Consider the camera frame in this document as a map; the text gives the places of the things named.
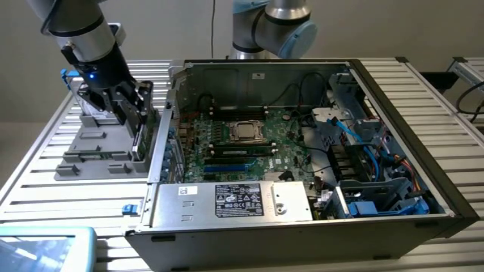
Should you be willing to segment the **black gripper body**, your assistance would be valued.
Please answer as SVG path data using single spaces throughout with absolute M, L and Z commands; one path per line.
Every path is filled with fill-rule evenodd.
M 127 70 L 117 42 L 109 53 L 94 61 L 81 61 L 74 56 L 74 46 L 66 43 L 62 46 L 62 55 L 69 64 L 75 68 L 85 84 L 93 88 L 111 87 L 126 100 L 133 99 L 134 79 Z

